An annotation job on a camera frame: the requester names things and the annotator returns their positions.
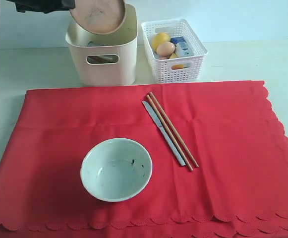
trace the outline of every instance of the white plastic basket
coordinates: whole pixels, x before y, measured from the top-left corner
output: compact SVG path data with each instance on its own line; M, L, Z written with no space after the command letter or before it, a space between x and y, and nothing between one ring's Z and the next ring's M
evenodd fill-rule
M123 25L114 33L96 35L71 21L65 39L81 81L89 86L122 86L135 81L137 56L137 16L135 7L126 5ZM87 47L89 42L105 46ZM116 62L93 64L91 57L115 57Z
M194 33L185 19L172 19L142 23L145 53L157 83L189 82L198 79L207 49ZM159 60L151 48L153 37L160 32L167 32L171 37L183 36L192 48L194 56L186 58ZM189 67L172 69L174 65L184 64Z

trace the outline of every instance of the red tablecloth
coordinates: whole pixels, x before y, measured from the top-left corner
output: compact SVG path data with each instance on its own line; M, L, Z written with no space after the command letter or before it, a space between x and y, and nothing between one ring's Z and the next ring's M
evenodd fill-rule
M143 108L150 91L194 172ZM258 81L28 91L0 163L0 237L288 237L288 138L267 96ZM154 170L139 195L107 203L79 172L114 137L145 146Z

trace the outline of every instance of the knife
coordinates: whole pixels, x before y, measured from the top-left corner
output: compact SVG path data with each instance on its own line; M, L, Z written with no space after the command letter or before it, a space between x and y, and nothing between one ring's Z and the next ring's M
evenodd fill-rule
M156 126L159 128L159 130L161 131L161 133L163 134L164 138L166 139L166 142L168 143L169 147L171 148L171 150L173 151L174 155L176 156L179 164L181 166L185 166L185 162L182 159L181 155L179 154L177 148L174 146L172 140L170 139L170 137L168 136L168 134L166 133L162 122L159 120L157 114L155 113L154 109L149 105L149 103L143 101L144 107L147 110L148 114L150 115L150 117L153 119L154 123L156 124Z

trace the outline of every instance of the white wall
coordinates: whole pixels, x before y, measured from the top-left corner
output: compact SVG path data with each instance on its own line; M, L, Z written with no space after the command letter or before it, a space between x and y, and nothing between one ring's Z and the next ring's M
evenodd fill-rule
M64 35L70 20L68 12L19 13L13 3L0 2L0 49L66 46ZM126 2L136 6L139 23L187 18L204 42L288 38L288 0Z

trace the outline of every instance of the white bowl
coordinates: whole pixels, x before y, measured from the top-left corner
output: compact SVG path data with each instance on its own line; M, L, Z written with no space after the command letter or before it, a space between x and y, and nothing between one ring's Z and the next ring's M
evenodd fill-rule
M119 202L139 194L152 174L152 160L136 141L115 138L101 142L85 156L81 180L99 200Z

